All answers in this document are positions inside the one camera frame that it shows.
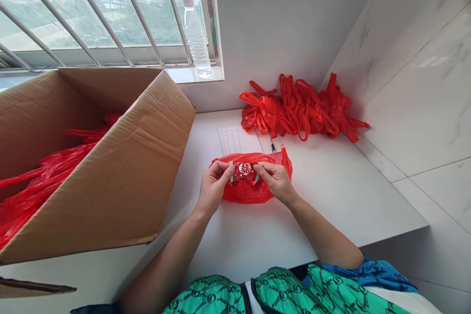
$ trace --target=water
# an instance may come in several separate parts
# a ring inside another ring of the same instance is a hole
[[[185,7],[185,33],[198,76],[202,79],[210,78],[208,40],[194,7]]]

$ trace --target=wall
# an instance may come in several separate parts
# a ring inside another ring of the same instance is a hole
[[[470,0],[369,0],[331,70],[372,125],[357,147],[430,224],[366,253],[471,313]]]
[[[253,79],[280,73],[319,85],[368,0],[217,0],[224,82],[182,87],[198,112],[242,108]]]

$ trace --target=white countertop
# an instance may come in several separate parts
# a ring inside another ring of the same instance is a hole
[[[214,158],[223,156],[219,128],[237,126],[240,121],[241,110],[196,115],[167,208],[169,217],[181,205],[196,203],[202,173]],[[269,138],[257,134],[264,153],[271,153]],[[273,143],[276,151],[281,144],[286,147],[296,191],[357,246],[427,226],[345,136],[331,140],[310,135],[306,142],[284,136]],[[244,282],[272,266],[290,268],[316,259],[291,213],[278,200],[259,205],[223,202],[209,223],[186,281],[220,274]]]
[[[70,294],[0,299],[0,313],[63,314],[87,304],[110,303],[132,275],[160,249],[196,204],[201,175],[223,156],[219,128],[240,124],[241,110],[197,114],[160,236],[150,245],[75,254],[0,267],[0,276],[77,287]],[[260,136],[265,153],[269,139]],[[285,136],[293,185],[355,244],[363,246],[427,226],[422,217],[344,136]],[[220,274],[236,282],[272,266],[316,259],[292,215],[275,199],[261,205],[222,202],[209,223],[186,281]]]

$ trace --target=red plastic bag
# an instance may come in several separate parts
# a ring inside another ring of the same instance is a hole
[[[5,187],[34,178],[18,194],[0,203],[0,250],[61,186],[120,116],[116,113],[105,115],[105,123],[95,130],[67,130],[69,135],[81,136],[82,144],[44,157],[37,169],[0,181],[0,187]]]
[[[316,93],[304,80],[293,82],[293,76],[280,75],[281,96],[276,89],[266,92],[250,81],[256,92],[242,92],[239,97],[247,103],[242,111],[241,125],[245,131],[259,128],[262,135],[276,138],[290,134],[306,141],[309,134],[321,133],[336,138],[341,132],[353,143],[358,141],[357,128],[369,128],[365,122],[347,115],[352,106],[349,97],[336,86],[337,75],[332,73],[327,90]]]
[[[258,163],[258,162],[270,162],[273,164],[283,165],[289,175],[289,179],[293,174],[293,166],[288,158],[284,145],[281,145],[281,151],[269,155],[262,153],[249,153],[249,154],[231,154],[222,158],[216,158],[214,161],[220,160],[226,163],[230,161],[244,162],[244,163]],[[242,180],[237,182],[229,182],[224,188],[223,199],[229,202],[236,202],[239,204],[263,204],[270,200],[273,194],[268,189],[265,181],[260,178],[255,185],[251,185],[250,181]]]

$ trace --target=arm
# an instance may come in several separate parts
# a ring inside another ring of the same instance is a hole
[[[234,166],[220,161],[206,171],[193,213],[125,292],[123,314],[160,313],[170,304],[233,173]]]
[[[272,194],[291,211],[321,263],[343,268],[363,264],[360,249],[296,193],[283,166],[261,162],[254,168]]]

